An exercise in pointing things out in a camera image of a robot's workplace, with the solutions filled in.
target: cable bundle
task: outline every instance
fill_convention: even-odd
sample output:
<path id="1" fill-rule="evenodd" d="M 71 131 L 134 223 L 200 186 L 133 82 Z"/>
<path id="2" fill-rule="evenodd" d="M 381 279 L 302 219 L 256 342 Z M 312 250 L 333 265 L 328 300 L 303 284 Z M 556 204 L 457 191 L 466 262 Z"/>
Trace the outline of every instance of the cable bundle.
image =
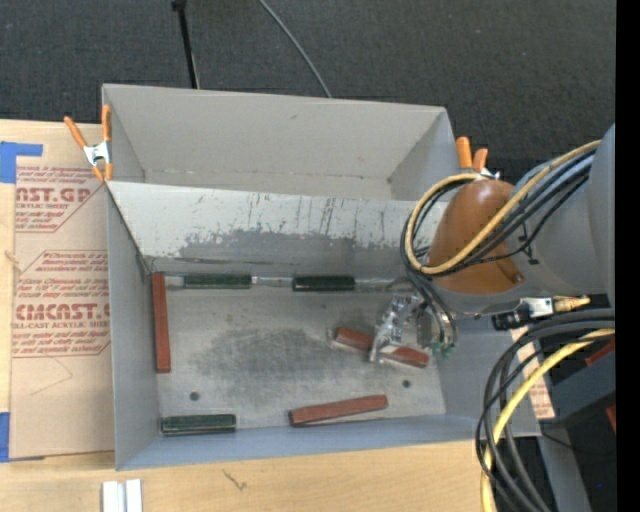
<path id="1" fill-rule="evenodd" d="M 566 357 L 586 348 L 590 344 L 597 341 L 608 341 L 614 332 L 615 319 L 612 309 L 591 309 L 566 313 L 531 326 L 528 332 L 516 340 L 497 361 L 487 380 L 484 393 L 484 408 L 476 428 L 476 453 L 483 469 L 481 489 L 483 510 L 492 510 L 493 487 L 504 498 L 505 503 L 511 510 L 518 512 L 550 512 L 549 506 L 533 485 L 524 467 L 509 421 L 518 404 L 537 379 Z M 562 339 L 564 340 L 569 337 L 573 341 L 557 341 L 558 335 L 563 335 Z M 540 366 L 509 397 L 509 387 L 521 376 L 527 364 L 540 356 L 543 350 L 537 350 L 511 370 L 517 352 L 529 343 L 539 342 L 540 345 L 544 345 L 542 343 L 544 340 L 548 341 L 547 345 L 560 345 L 560 348 L 542 361 Z M 500 411 L 500 414 L 494 423 L 492 415 L 496 408 Z M 484 451 L 482 449 L 483 432 L 486 437 Z M 520 485 L 509 473 L 507 463 L 497 449 L 497 443 L 503 434 L 508 449 L 507 453 L 515 468 Z M 494 461 L 496 470 L 504 484 L 500 483 L 493 474 L 492 464 Z"/>
<path id="2" fill-rule="evenodd" d="M 416 235 L 428 213 L 445 193 L 470 181 L 490 178 L 478 173 L 463 173 L 450 176 L 435 184 L 418 201 L 405 224 L 400 244 L 405 265 L 414 270 L 421 278 L 425 276 L 433 278 L 458 272 L 470 265 L 508 258 L 526 250 L 553 213 L 588 180 L 593 154 L 599 143 L 600 141 L 594 141 L 577 148 L 541 169 L 517 190 L 489 223 L 461 251 L 450 260 L 435 267 L 430 267 L 424 261 L 429 247 L 415 246 Z M 543 178 L 547 176 L 549 176 L 549 179 L 537 187 Z M 548 209 L 542 215 L 536 227 L 515 251 L 501 256 L 487 257 L 488 253 L 504 242 L 514 231 L 521 228 L 528 219 L 544 206 L 547 206 Z"/>

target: cardboard sheet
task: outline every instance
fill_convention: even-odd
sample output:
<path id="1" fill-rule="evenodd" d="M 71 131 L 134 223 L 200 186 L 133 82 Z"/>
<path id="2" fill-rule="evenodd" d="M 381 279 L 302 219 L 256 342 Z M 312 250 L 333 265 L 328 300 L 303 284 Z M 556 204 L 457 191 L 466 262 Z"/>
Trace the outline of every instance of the cardboard sheet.
<path id="1" fill-rule="evenodd" d="M 113 449 L 102 185 L 62 122 L 0 121 L 0 140 L 43 145 L 16 168 L 9 457 Z"/>

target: wooden table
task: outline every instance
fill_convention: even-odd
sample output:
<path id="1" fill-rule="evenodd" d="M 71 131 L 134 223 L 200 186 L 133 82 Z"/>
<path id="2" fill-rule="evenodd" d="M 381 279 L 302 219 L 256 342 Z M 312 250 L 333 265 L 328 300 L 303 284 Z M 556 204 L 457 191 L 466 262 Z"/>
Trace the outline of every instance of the wooden table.
<path id="1" fill-rule="evenodd" d="M 113 453 L 0 465 L 0 508 L 100 510 L 102 482 L 142 479 L 144 512 L 480 511 L 473 443 L 115 471 Z"/>

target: metal bracket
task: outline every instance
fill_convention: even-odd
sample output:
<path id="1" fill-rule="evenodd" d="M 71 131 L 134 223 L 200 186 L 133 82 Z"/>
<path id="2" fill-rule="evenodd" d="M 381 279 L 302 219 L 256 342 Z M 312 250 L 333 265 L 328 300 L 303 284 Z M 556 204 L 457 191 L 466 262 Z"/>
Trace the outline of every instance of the metal bracket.
<path id="1" fill-rule="evenodd" d="M 96 146 L 85 146 L 82 150 L 87 160 L 93 165 L 98 165 L 98 160 L 111 163 L 111 143 L 107 140 L 102 141 Z"/>
<path id="2" fill-rule="evenodd" d="M 378 362 L 380 350 L 402 345 L 402 328 L 422 303 L 417 295 L 395 295 L 387 307 L 369 352 L 369 361 Z"/>
<path id="3" fill-rule="evenodd" d="M 434 333 L 433 322 L 437 327 Z M 437 303 L 432 302 L 429 307 L 420 313 L 418 329 L 424 331 L 419 339 L 423 348 L 430 348 L 434 353 L 438 352 L 442 357 L 447 357 L 449 352 L 455 347 L 458 340 L 458 330 L 453 321 L 453 317 L 448 315 Z"/>

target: box floor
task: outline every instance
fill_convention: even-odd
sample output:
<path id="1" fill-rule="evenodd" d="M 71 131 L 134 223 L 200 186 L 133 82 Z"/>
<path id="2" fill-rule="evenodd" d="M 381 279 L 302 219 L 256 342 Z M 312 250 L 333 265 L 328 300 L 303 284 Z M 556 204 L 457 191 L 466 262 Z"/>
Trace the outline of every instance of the box floor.
<path id="1" fill-rule="evenodd" d="M 418 369 L 332 347 L 339 326 L 373 334 L 390 299 L 370 291 L 169 288 L 172 371 L 157 376 L 160 414 L 234 413 L 238 428 L 284 426 L 290 409 L 378 393 L 386 393 L 387 409 L 349 419 L 444 414 L 435 358 Z"/>

